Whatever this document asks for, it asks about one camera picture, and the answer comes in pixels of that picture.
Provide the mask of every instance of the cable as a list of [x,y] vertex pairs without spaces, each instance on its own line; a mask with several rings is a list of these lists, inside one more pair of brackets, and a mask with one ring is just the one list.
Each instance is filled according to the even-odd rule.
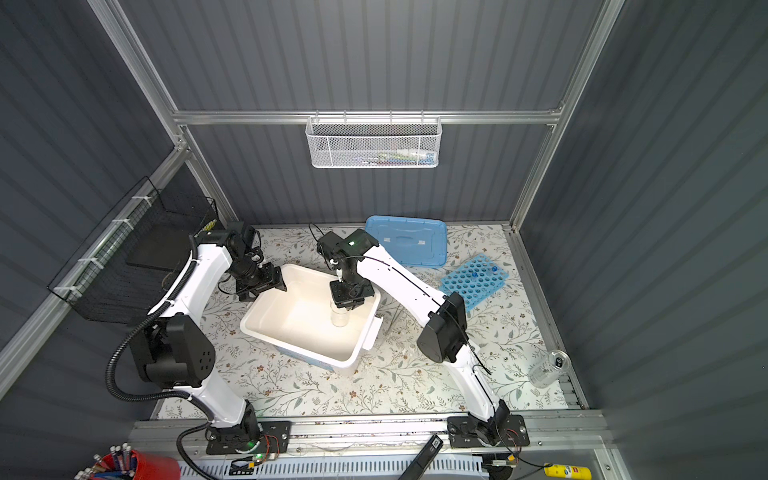
[[277,460],[280,457],[280,440],[278,440],[275,435],[265,435],[264,438],[266,439],[267,451],[269,451],[270,447],[270,437],[275,439],[275,443],[277,444],[277,452],[275,452],[275,460]]
[[323,229],[317,226],[317,223],[308,223],[307,224],[307,227],[310,229],[310,233],[312,234],[312,238],[315,239],[315,243],[317,243],[317,237],[315,237],[315,233],[312,231],[312,225],[314,225],[315,228],[317,229],[317,231],[320,232],[320,238],[323,238],[323,235],[325,235],[325,234],[323,233]]
[[333,270],[333,268],[331,268],[331,266],[328,264],[328,259],[326,258],[326,254],[325,254],[325,252],[323,252],[323,246],[318,243],[317,237],[315,237],[315,232],[312,231],[312,225],[314,225],[315,228],[320,232],[320,238],[323,238],[323,236],[325,235],[323,233],[323,229],[318,227],[317,223],[308,223],[307,224],[307,227],[310,229],[310,233],[312,234],[312,238],[315,239],[315,244],[317,245],[317,249],[320,252],[320,256],[323,258],[323,262],[326,263],[326,266],[328,267],[328,270]]
[[225,279],[225,280],[219,280],[219,283],[217,283],[217,284],[216,284],[216,288],[217,288],[217,289],[219,289],[219,291],[220,291],[221,293],[224,293],[225,295],[240,295],[241,293],[245,293],[245,292],[247,292],[248,290],[250,290],[251,288],[253,288],[253,287],[251,287],[251,286],[246,286],[245,288],[242,288],[242,289],[240,289],[240,290],[236,290],[236,291],[234,291],[234,292],[227,292],[226,290],[222,290],[222,289],[221,289],[221,284],[222,284],[222,283],[224,283],[224,282],[228,282],[228,281],[230,281],[230,278],[227,278],[227,279]]
[[[515,434],[515,436],[516,436],[516,437],[518,437],[518,439],[520,438],[520,434],[518,434],[518,433],[517,433],[515,430],[512,430],[512,429],[507,429],[507,432],[512,432],[512,433],[514,433],[514,434]],[[518,446],[518,443],[517,443],[517,442],[515,442],[515,440],[514,440],[514,439],[512,439],[512,441],[514,442],[515,446],[518,448],[518,452],[517,452],[517,454],[513,454],[513,455],[515,455],[515,458],[516,458],[517,460],[519,460],[519,461],[521,461],[521,462],[523,462],[523,463],[527,463],[527,464],[528,464],[528,465],[530,465],[531,467],[546,468],[546,467],[551,467],[551,466],[552,466],[552,464],[551,464],[551,463],[545,463],[545,464],[543,464],[543,465],[539,465],[538,463],[530,463],[528,460],[525,460],[524,458],[522,458],[522,457],[520,456],[520,452],[522,452],[522,451],[523,451],[523,448],[522,448],[522,446]]]
[[[413,286],[415,286],[417,289],[421,290],[421,292],[422,292],[422,293],[424,293],[424,295],[425,295],[425,296],[427,296],[427,297],[428,297],[428,298],[429,298],[429,299],[430,299],[432,302],[434,302],[434,303],[435,303],[435,305],[437,305],[438,307],[442,306],[440,303],[438,303],[438,301],[437,301],[437,300],[435,300],[434,298],[432,298],[432,296],[430,296],[430,295],[429,295],[429,294],[428,294],[426,291],[424,291],[424,289],[423,289],[423,288],[421,288],[419,285],[417,285],[417,284],[416,284],[416,283],[415,283],[413,280],[409,279],[409,278],[408,278],[408,277],[407,277],[407,276],[406,276],[406,275],[405,275],[403,272],[401,272],[400,270],[397,270],[395,267],[393,267],[392,265],[388,264],[387,262],[385,262],[385,261],[383,261],[383,260],[379,260],[378,258],[373,258],[373,257],[366,257],[365,255],[351,255],[351,256],[349,256],[349,257],[341,257],[339,260],[344,260],[344,259],[347,259],[347,258],[367,258],[367,259],[370,259],[370,260],[375,260],[375,261],[377,261],[377,262],[379,262],[379,263],[382,263],[383,265],[386,265],[388,268],[391,268],[392,270],[394,270],[394,271],[396,271],[397,273],[399,273],[399,274],[400,274],[400,276],[402,276],[402,278],[404,278],[404,279],[408,280],[408,281],[409,281],[409,283],[410,283],[411,285],[413,285]],[[454,305],[454,304],[453,304],[453,303],[452,303],[450,300],[448,300],[448,297],[446,297],[446,298],[445,298],[445,301],[446,301],[446,302],[448,302],[448,303],[450,303],[450,304],[451,304],[451,306],[453,306],[454,308],[456,308],[456,309],[458,310],[458,307],[457,307],[456,305]],[[479,364],[479,365],[480,365],[480,366],[481,366],[481,367],[482,367],[482,368],[483,368],[483,369],[484,369],[484,370],[485,370],[485,371],[486,371],[486,372],[487,372],[489,375],[491,375],[491,370],[489,370],[489,369],[488,369],[488,367],[487,367],[487,366],[485,366],[485,364],[482,362],[482,360],[480,360],[480,357],[478,356],[477,352],[475,351],[475,348],[474,348],[474,347],[472,346],[472,344],[469,342],[469,335],[467,334],[466,330],[464,330],[464,329],[462,328],[462,325],[461,325],[461,324],[458,322],[458,319],[456,319],[456,317],[454,317],[454,316],[453,316],[453,314],[451,314],[451,313],[450,313],[448,310],[446,310],[445,312],[446,312],[446,313],[447,313],[447,314],[448,314],[448,315],[449,315],[449,316],[450,316],[450,317],[453,319],[453,321],[456,323],[456,326],[458,327],[458,331],[462,333],[462,335],[464,336],[464,340],[466,340],[466,341],[467,341],[467,346],[469,347],[469,350],[472,352],[472,355],[473,355],[473,356],[475,356],[475,360],[477,360],[477,361],[478,361],[478,364]]]
[[181,459],[184,460],[184,463],[189,465],[190,468],[192,468],[194,472],[199,476],[205,478],[206,480],[219,480],[218,478],[205,472],[202,468],[198,467],[195,462],[192,461],[192,458],[187,455],[187,452],[184,450],[184,444],[181,442],[187,435],[199,432],[200,430],[204,430],[206,427],[208,427],[208,424],[209,422],[206,422],[196,427],[192,427],[191,429],[184,430],[182,433],[180,433],[179,436],[176,437],[176,450],[179,452],[179,455],[181,455]]
[[122,400],[124,402],[148,402],[148,401],[161,400],[161,399],[182,398],[182,399],[188,400],[192,405],[196,406],[206,416],[206,418],[208,418],[208,422],[202,425],[199,425],[197,427],[193,427],[192,429],[183,431],[178,436],[178,438],[176,438],[176,448],[179,451],[179,455],[181,455],[181,458],[198,475],[205,478],[206,480],[218,480],[216,477],[208,475],[206,472],[201,470],[197,465],[195,465],[195,463],[192,462],[192,459],[189,457],[189,455],[187,455],[187,453],[184,451],[184,446],[181,443],[181,441],[184,439],[185,436],[191,433],[199,432],[202,429],[205,429],[214,420],[213,412],[211,412],[211,410],[204,403],[202,403],[199,399],[193,397],[189,393],[180,392],[178,390],[167,390],[165,392],[149,393],[146,395],[135,395],[132,393],[127,393],[127,392],[124,392],[118,386],[114,378],[115,371],[117,370],[117,367],[118,367],[118,361],[120,360],[120,357],[122,356],[125,349],[131,343],[131,340],[139,333],[142,333],[144,329],[154,325],[157,322],[157,319],[160,318],[160,315],[162,315],[166,310],[168,310],[168,307],[170,307],[172,302],[176,300],[176,297],[184,288],[184,286],[187,284],[187,281],[189,281],[190,277],[192,277],[192,273],[194,272],[195,268],[197,268],[197,244],[195,243],[195,239],[192,235],[189,236],[189,239],[190,239],[190,249],[191,249],[190,259],[192,261],[190,261],[190,264],[187,267],[187,269],[184,271],[184,273],[181,274],[181,279],[179,280],[179,283],[176,285],[176,288],[174,288],[168,294],[168,296],[166,297],[166,300],[154,312],[150,313],[146,319],[144,319],[142,322],[136,325],[134,329],[131,330],[130,333],[128,333],[125,339],[123,339],[120,345],[118,345],[114,353],[112,353],[112,357],[110,357],[109,362],[107,362],[107,369],[104,372],[104,382],[107,384],[107,391],[110,394],[112,394],[112,396],[115,397],[116,399]]

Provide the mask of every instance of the yellow spray can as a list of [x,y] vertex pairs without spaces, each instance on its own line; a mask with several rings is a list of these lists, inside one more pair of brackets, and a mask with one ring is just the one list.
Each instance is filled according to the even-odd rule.
[[578,480],[592,480],[592,472],[587,467],[574,467],[573,465],[552,465],[544,469],[544,474],[555,478],[577,478]]

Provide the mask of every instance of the power cord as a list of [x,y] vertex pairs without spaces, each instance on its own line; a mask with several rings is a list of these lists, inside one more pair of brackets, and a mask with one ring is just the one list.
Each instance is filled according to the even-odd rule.
[[219,291],[220,291],[221,293],[224,293],[225,295],[240,295],[241,293],[245,293],[245,292],[247,292],[248,290],[250,290],[250,289],[251,289],[251,287],[249,287],[249,286],[246,286],[245,288],[242,288],[242,289],[240,289],[240,290],[236,290],[236,291],[234,291],[234,292],[227,292],[226,290],[223,290],[223,289],[221,288],[221,284],[222,284],[222,283],[224,283],[224,282],[228,282],[228,281],[230,281],[230,279],[231,279],[231,278],[232,278],[232,276],[231,276],[231,275],[229,275],[229,276],[228,276],[227,278],[225,278],[224,280],[219,280],[219,283],[217,283],[217,284],[216,284],[216,288],[217,288],[217,289],[219,289]]
[[[312,232],[311,225],[315,225],[315,224],[314,223],[310,223],[310,233],[312,233],[312,237],[315,239],[315,241],[317,241],[317,238],[315,237],[315,234]],[[317,230],[320,231],[320,233],[323,232],[320,229],[320,227],[318,227],[317,225],[315,225],[315,227],[317,228]],[[387,266],[388,268],[391,268],[392,270],[394,270],[397,273],[399,273],[400,276],[402,276],[404,279],[408,280],[408,282],[411,283],[411,285],[413,285],[417,289],[419,289],[425,296],[427,296],[432,302],[434,302],[435,305],[437,305],[438,307],[442,306],[440,303],[437,302],[437,300],[432,298],[426,291],[424,291],[423,288],[421,288],[419,285],[417,285],[415,282],[413,282],[411,279],[409,279],[403,272],[401,272],[400,270],[396,269],[395,267],[393,267],[389,263],[387,263],[387,262],[385,262],[383,260],[379,260],[378,258],[367,257],[365,255],[351,255],[349,257],[342,257],[340,260],[344,260],[344,259],[347,259],[347,258],[363,258],[363,259],[375,260],[375,261],[377,261],[377,262]],[[453,303],[451,303],[450,300],[448,300],[448,297],[445,298],[445,301],[450,303],[454,308],[458,309],[458,307],[456,305],[454,305]],[[488,369],[488,367],[485,366],[485,364],[482,362],[482,360],[480,360],[480,357],[478,356],[478,354],[475,351],[475,349],[472,347],[472,344],[469,343],[469,335],[467,334],[466,331],[464,331],[464,329],[462,328],[461,324],[458,322],[458,319],[456,319],[448,310],[446,310],[445,312],[456,323],[456,326],[458,327],[459,331],[462,332],[462,334],[464,335],[464,338],[467,341],[467,345],[469,346],[469,349],[472,351],[472,354],[475,356],[475,359],[477,360],[477,364],[472,366],[472,373],[475,374],[475,378],[477,378],[477,373],[475,372],[475,367],[478,367],[478,366],[482,367],[489,375],[491,375],[491,371]],[[493,400],[491,399],[491,396],[488,394],[488,392],[485,391],[485,387],[482,386],[482,382],[480,382],[479,378],[478,378],[478,384],[480,385],[480,388],[482,389],[482,391],[485,394],[485,396],[488,397],[488,402],[491,404],[491,408],[493,409],[493,416],[495,418],[496,417],[496,408],[493,406]],[[530,472],[530,473],[528,473],[528,474],[518,478],[518,480],[522,480],[523,478],[527,478],[527,477],[533,475],[534,473],[539,472],[540,470],[542,470],[544,468],[547,468],[548,466],[552,465],[550,463],[547,463],[547,464],[544,464],[544,465],[538,465],[538,464],[535,464],[535,463],[528,462],[527,460],[524,460],[522,457],[520,457],[520,452],[522,451],[522,447],[518,449],[517,453],[513,452],[509,448],[509,445],[507,445],[507,443],[504,441],[504,438],[502,437],[502,435],[499,433],[498,425],[495,425],[495,428],[496,428],[496,435],[498,436],[499,440],[501,440],[501,442],[504,445],[504,447],[509,451],[509,453],[513,454],[515,456],[515,458],[517,460],[519,460],[520,462],[523,462],[525,464],[528,464],[528,465],[531,465],[531,466],[534,466],[534,467],[538,468],[538,470],[534,470],[533,472]]]
[[[190,258],[192,260],[197,260],[197,244],[195,243],[195,239],[192,235],[189,236],[189,241],[190,241],[190,248],[191,248]],[[181,458],[198,475],[205,478],[206,480],[218,480],[218,478],[207,474],[202,468],[198,467],[192,461],[189,455],[187,455],[187,453],[184,451],[184,445],[182,445],[181,443],[181,441],[184,439],[185,436],[195,432],[199,432],[202,429],[205,429],[214,420],[214,414],[211,412],[210,409],[208,409],[208,407],[204,403],[200,401],[200,399],[193,397],[189,393],[180,392],[178,390],[168,390],[168,391],[159,392],[159,393],[135,395],[132,393],[124,392],[115,381],[115,371],[117,370],[117,367],[118,367],[118,361],[120,360],[120,357],[122,356],[125,349],[131,343],[131,340],[135,336],[142,334],[144,329],[157,323],[157,320],[160,318],[160,315],[162,315],[166,310],[168,310],[168,307],[170,307],[172,302],[176,300],[176,297],[184,288],[184,286],[187,284],[187,281],[189,281],[190,277],[192,277],[192,272],[195,271],[196,267],[197,267],[197,261],[191,261],[189,263],[189,266],[187,266],[187,269],[181,274],[179,283],[167,295],[166,300],[158,308],[156,308],[154,312],[150,313],[146,319],[142,320],[138,325],[136,325],[128,333],[128,335],[123,339],[123,341],[120,342],[120,345],[118,345],[114,353],[112,353],[112,356],[110,357],[109,361],[107,362],[107,369],[104,372],[104,381],[107,384],[107,391],[110,394],[112,394],[112,396],[115,397],[116,399],[122,400],[124,402],[149,402],[149,401],[156,401],[156,400],[169,399],[169,398],[182,398],[182,399],[188,400],[192,405],[196,406],[206,416],[206,418],[208,419],[208,422],[202,425],[198,425],[197,427],[184,430],[176,438],[176,448],[179,451],[179,455],[181,456]]]
[[317,242],[317,237],[315,237],[315,232],[312,231],[312,225],[314,225],[315,228],[320,232],[320,238],[323,238],[323,235],[325,235],[323,233],[323,229],[318,227],[317,223],[308,223],[307,224],[308,228],[310,229],[310,233],[312,234],[312,238],[315,239],[315,245],[317,245],[317,248],[320,250],[320,256],[323,258],[323,262],[326,263],[326,266],[328,267],[328,270],[333,270],[333,268],[331,268],[331,266],[328,264],[328,259],[326,259],[326,254],[325,254],[325,252],[323,252],[323,246],[320,245]]

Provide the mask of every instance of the table surface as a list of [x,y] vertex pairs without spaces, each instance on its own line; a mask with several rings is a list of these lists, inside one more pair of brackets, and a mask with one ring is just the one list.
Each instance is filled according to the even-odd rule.
[[[346,237],[355,229],[340,227],[333,231]],[[308,229],[270,228],[260,232],[265,261],[328,271]],[[511,410],[566,409],[558,382],[536,389],[528,381],[528,370],[546,350],[501,225],[449,226],[446,265],[408,269],[439,288],[441,278],[479,253],[509,273],[505,287],[467,315],[467,333],[481,347],[478,354],[492,371],[493,389]],[[234,281],[222,283],[221,288],[234,291]],[[234,295],[216,290],[204,311],[201,329],[216,346],[219,373],[236,393],[253,403],[261,416],[465,410],[464,399],[448,371],[428,360],[416,346],[419,324],[384,292],[378,313],[384,318],[379,336],[350,376],[282,355],[270,344],[241,332],[240,319],[249,307],[250,303],[238,302]],[[202,418],[189,402],[163,402],[159,419]]]

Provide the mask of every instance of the white plastic tub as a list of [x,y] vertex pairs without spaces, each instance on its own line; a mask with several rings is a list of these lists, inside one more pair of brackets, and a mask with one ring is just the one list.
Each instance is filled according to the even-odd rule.
[[345,326],[334,326],[328,285],[336,277],[290,263],[280,268],[287,291],[260,294],[240,321],[240,329],[311,365],[354,372],[360,350],[370,350],[379,335],[382,319],[376,309],[381,293],[374,287],[376,294],[349,312]]

